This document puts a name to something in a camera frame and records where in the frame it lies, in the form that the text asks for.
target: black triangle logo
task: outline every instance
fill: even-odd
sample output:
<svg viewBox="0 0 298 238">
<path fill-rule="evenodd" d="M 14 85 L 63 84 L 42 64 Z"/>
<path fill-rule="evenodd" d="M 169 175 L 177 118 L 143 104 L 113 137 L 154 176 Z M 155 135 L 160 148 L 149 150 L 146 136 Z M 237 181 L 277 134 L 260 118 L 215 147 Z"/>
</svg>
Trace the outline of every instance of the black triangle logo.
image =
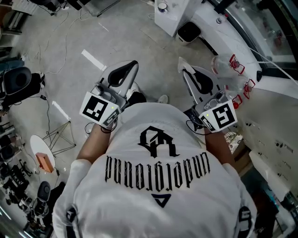
<svg viewBox="0 0 298 238">
<path fill-rule="evenodd" d="M 160 205 L 162 208 L 167 204 L 169 198 L 172 196 L 171 194 L 151 194 L 152 197 L 154 197 L 155 201 L 158 205 Z"/>
</svg>

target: metal stand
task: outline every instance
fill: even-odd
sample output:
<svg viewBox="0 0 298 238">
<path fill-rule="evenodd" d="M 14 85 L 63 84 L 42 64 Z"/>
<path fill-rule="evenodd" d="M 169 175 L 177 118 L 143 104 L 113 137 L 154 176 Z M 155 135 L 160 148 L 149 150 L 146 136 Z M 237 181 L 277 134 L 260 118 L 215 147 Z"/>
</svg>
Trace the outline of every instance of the metal stand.
<svg viewBox="0 0 298 238">
<path fill-rule="evenodd" d="M 72 141 L 67 139 L 66 137 L 64 137 L 62 135 L 62 133 L 64 132 L 64 130 L 66 129 L 66 127 L 69 125 L 69 129 L 70 129 L 70 132 L 71 132 L 71 136 L 72 136 Z M 61 125 L 60 127 L 58 127 L 56 130 L 50 132 L 47 136 L 45 136 L 44 138 L 42 138 L 43 140 L 49 138 L 50 141 L 51 141 L 51 144 L 49 145 L 49 148 L 50 150 L 53 149 L 53 147 L 55 146 L 57 140 L 59 138 L 62 138 L 64 139 L 66 142 L 68 142 L 71 146 L 70 147 L 67 147 L 67 148 L 64 148 L 64 149 L 60 149 L 60 150 L 57 150 L 55 152 L 52 152 L 53 155 L 57 155 L 57 154 L 60 154 L 62 152 L 65 152 L 65 151 L 68 151 L 72 148 L 75 148 L 76 147 L 76 144 L 75 144 L 75 140 L 74 140 L 74 136 L 73 136 L 73 132 L 71 130 L 71 126 L 70 126 L 70 121 L 68 121 L 67 123 Z"/>
</svg>

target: white wire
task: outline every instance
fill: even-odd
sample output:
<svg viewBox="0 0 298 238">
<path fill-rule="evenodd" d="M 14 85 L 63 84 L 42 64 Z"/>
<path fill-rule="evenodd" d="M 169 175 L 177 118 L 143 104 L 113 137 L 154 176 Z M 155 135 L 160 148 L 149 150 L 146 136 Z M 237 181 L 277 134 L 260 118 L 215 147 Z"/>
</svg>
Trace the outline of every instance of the white wire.
<svg viewBox="0 0 298 238">
<path fill-rule="evenodd" d="M 217 32 L 220 32 L 220 33 L 222 33 L 222 34 L 224 34 L 224 35 L 230 37 L 228 34 L 222 32 L 222 31 L 219 31 L 219 30 L 217 30 L 217 29 L 214 28 L 214 27 L 213 27 L 213 29 L 216 30 Z M 265 62 L 265 61 L 260 61 L 260 63 L 271 63 L 271 64 L 273 64 L 276 68 L 278 68 L 281 72 L 283 72 L 286 76 L 288 76 L 289 79 L 291 79 L 291 80 L 298 86 L 298 83 L 296 82 L 296 80 L 295 80 L 291 75 L 289 75 L 286 71 L 284 71 L 281 67 L 279 67 L 277 64 L 275 64 L 275 63 L 272 62 L 271 60 L 267 59 L 265 56 L 261 55 L 259 52 L 255 51 L 254 49 L 250 48 L 249 46 L 243 44 L 241 41 L 239 41 L 239 40 L 237 40 L 237 39 L 235 39 L 235 38 L 233 38 L 233 37 L 230 37 L 230 38 L 233 39 L 233 40 L 235 40 L 235 41 L 237 41 L 237 42 L 239 42 L 239 43 L 242 44 L 243 46 L 248 47 L 248 48 L 251 49 L 253 52 L 257 53 L 257 54 L 260 55 L 262 58 L 264 58 L 265 60 L 267 60 L 267 62 Z"/>
<path fill-rule="evenodd" d="M 58 74 L 60 71 L 61 71 L 61 69 L 65 66 L 65 63 L 66 63 L 66 54 L 67 54 L 67 42 L 66 42 L 66 39 L 67 39 L 67 35 L 68 35 L 68 33 L 69 33 L 69 30 L 70 30 L 70 28 L 71 28 L 71 26 L 78 20 L 78 19 L 80 19 L 81 20 L 81 11 L 79 12 L 79 17 L 77 18 L 77 19 L 75 19 L 71 24 L 70 24 L 70 26 L 69 26 L 69 28 L 68 28 L 68 30 L 67 30 L 67 33 L 66 33 L 66 35 L 65 35 L 65 54 L 64 54 L 64 63 L 63 63 L 63 65 L 62 65 L 62 67 L 57 71 L 57 72 L 51 72 L 51 71 L 47 71 L 46 73 L 52 73 L 52 74 Z"/>
<path fill-rule="evenodd" d="M 151 13 L 151 14 L 148 15 L 148 17 L 149 17 L 150 19 L 154 20 L 154 18 L 150 17 L 150 15 L 155 15 L 155 13 Z"/>
<path fill-rule="evenodd" d="M 55 30 L 57 30 L 57 28 L 58 28 L 59 26 L 61 26 L 61 25 L 66 21 L 68 15 L 69 15 L 69 13 L 67 12 L 67 16 L 66 16 L 66 18 L 65 18 L 65 19 L 64 19 L 58 26 L 56 26 L 56 28 L 52 31 L 50 37 L 49 37 L 48 40 L 47 40 L 47 46 L 46 46 L 44 52 L 45 52 L 45 51 L 47 50 L 47 48 L 48 48 L 48 44 L 49 44 L 49 42 L 50 42 L 50 39 L 51 39 L 51 37 L 52 37 L 52 34 L 54 33 Z"/>
<path fill-rule="evenodd" d="M 80 9 L 79 19 L 80 19 L 81 21 L 88 20 L 90 17 L 87 17 L 86 19 L 81 19 L 81 12 L 82 12 L 82 9 L 83 9 L 83 8 Z"/>
</svg>

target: cable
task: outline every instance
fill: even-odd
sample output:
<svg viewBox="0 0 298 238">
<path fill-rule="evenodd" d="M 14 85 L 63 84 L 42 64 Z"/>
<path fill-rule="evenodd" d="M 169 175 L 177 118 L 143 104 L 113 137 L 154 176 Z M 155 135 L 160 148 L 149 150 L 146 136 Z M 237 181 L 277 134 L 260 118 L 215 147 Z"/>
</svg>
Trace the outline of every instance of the cable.
<svg viewBox="0 0 298 238">
<path fill-rule="evenodd" d="M 57 185 L 57 182 L 58 182 L 59 176 L 60 176 L 60 175 L 58 175 L 58 177 L 57 177 L 57 180 L 56 180 L 56 183 L 55 183 L 55 186 L 54 186 L 54 188 L 55 188 L 55 187 L 56 187 L 56 185 Z"/>
<path fill-rule="evenodd" d="M 50 137 L 50 117 L 48 116 L 48 111 L 50 110 L 50 104 L 47 100 L 47 98 L 43 95 L 41 95 L 40 97 L 29 97 L 29 98 L 41 98 L 42 100 L 47 101 L 47 119 L 48 119 L 48 131 L 46 131 L 46 135 L 48 135 L 49 139 L 50 139 L 50 143 L 52 143 L 52 139 Z"/>
<path fill-rule="evenodd" d="M 150 17 L 150 15 L 155 15 L 155 13 L 151 13 L 148 15 L 148 17 L 151 19 L 151 20 L 154 20 L 154 18 Z"/>
<path fill-rule="evenodd" d="M 58 26 L 56 26 L 56 28 L 52 31 L 50 37 L 49 37 L 48 40 L 47 40 L 47 46 L 46 46 L 46 48 L 45 48 L 45 50 L 44 50 L 43 52 L 45 52 L 45 51 L 47 50 L 47 48 L 48 48 L 48 44 L 49 44 L 49 42 L 50 42 L 50 39 L 51 39 L 52 34 L 54 33 L 54 31 L 57 30 L 57 28 L 58 28 L 59 26 L 61 26 L 61 25 L 66 21 L 66 19 L 68 18 L 68 15 L 69 15 L 69 13 L 67 12 L 67 16 L 66 16 L 66 18 L 65 18 L 65 19 L 64 19 Z"/>
<path fill-rule="evenodd" d="M 88 137 L 88 135 L 90 135 L 90 132 L 87 132 L 87 126 L 88 126 L 89 124 L 94 124 L 94 122 L 89 122 L 89 123 L 87 123 L 87 125 L 85 125 L 85 133 L 86 133 L 86 137 Z"/>
<path fill-rule="evenodd" d="M 212 132 L 207 133 L 207 134 L 200 134 L 200 133 L 194 132 L 194 131 L 190 128 L 190 126 L 187 124 L 188 121 L 191 121 L 191 122 L 192 122 L 192 120 L 187 120 L 187 121 L 185 122 L 185 124 L 187 125 L 187 127 L 188 127 L 194 134 L 201 135 L 201 136 L 206 136 L 206 135 L 210 135 L 210 134 L 212 134 Z"/>
<path fill-rule="evenodd" d="M 50 104 L 49 104 L 47 98 L 46 98 L 46 101 L 47 101 L 47 119 L 48 119 L 48 131 L 46 132 L 46 134 L 47 134 L 48 137 L 50 138 L 50 142 L 51 142 L 51 144 L 52 144 L 52 139 L 51 139 L 51 137 L 50 137 L 50 118 L 49 118 L 49 116 L 48 116 L 48 111 L 49 111 L 49 109 L 50 109 Z"/>
<path fill-rule="evenodd" d="M 48 14 L 50 14 L 52 16 L 52 13 L 50 13 L 48 10 L 44 9 L 43 7 L 39 6 L 41 9 L 45 10 Z"/>
<path fill-rule="evenodd" d="M 66 4 L 67 4 L 67 1 L 64 1 L 63 3 L 60 3 L 57 8 L 56 8 L 56 11 L 55 13 L 59 12 L 62 8 L 65 8 Z"/>
<path fill-rule="evenodd" d="M 88 20 L 90 17 L 87 17 L 86 19 L 81 19 L 81 17 L 87 13 L 87 12 L 85 12 L 85 13 L 81 16 L 82 9 L 83 9 L 83 8 L 80 9 L 79 19 L 80 19 L 81 21 Z"/>
<path fill-rule="evenodd" d="M 65 63 L 66 63 L 66 53 L 67 53 L 67 44 L 66 44 L 67 35 L 68 35 L 68 33 L 69 33 L 69 30 L 70 30 L 71 26 L 72 26 L 78 19 L 80 19 L 80 18 L 81 18 L 81 15 L 79 15 L 79 17 L 78 17 L 77 19 L 75 19 L 75 20 L 70 24 L 70 26 L 69 26 L 69 28 L 68 28 L 68 30 L 67 30 L 67 33 L 66 33 L 66 35 L 65 35 L 65 57 L 64 57 L 64 63 L 63 63 L 63 65 L 62 65 L 62 67 L 58 70 L 58 72 L 51 72 L 51 71 L 48 71 L 48 72 L 46 72 L 46 73 L 58 74 L 58 73 L 61 71 L 61 69 L 64 67 L 64 65 L 65 65 Z"/>
</svg>

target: red clip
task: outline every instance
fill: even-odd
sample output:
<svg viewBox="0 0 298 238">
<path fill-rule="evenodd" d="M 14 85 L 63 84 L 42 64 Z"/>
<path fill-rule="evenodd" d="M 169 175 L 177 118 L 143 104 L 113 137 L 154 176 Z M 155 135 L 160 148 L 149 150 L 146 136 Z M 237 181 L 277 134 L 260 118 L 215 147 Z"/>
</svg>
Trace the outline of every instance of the red clip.
<svg viewBox="0 0 298 238">
<path fill-rule="evenodd" d="M 233 98 L 232 102 L 233 102 L 233 106 L 235 109 L 239 108 L 239 105 L 242 104 L 242 99 L 241 99 L 240 95 L 237 94 L 237 96 Z"/>
<path fill-rule="evenodd" d="M 244 96 L 247 98 L 247 99 L 250 99 L 250 92 L 251 92 L 251 89 L 255 86 L 255 82 L 253 80 L 249 80 L 248 82 L 245 83 L 244 85 Z"/>
<path fill-rule="evenodd" d="M 239 61 L 236 60 L 236 56 L 235 54 L 232 55 L 232 57 L 230 58 L 230 66 L 233 68 L 233 70 L 235 70 L 238 74 L 243 74 L 245 67 L 243 65 L 241 65 L 239 63 Z M 239 72 L 238 70 L 236 70 L 237 68 L 239 68 L 239 66 L 242 66 L 242 70 L 241 72 Z"/>
</svg>

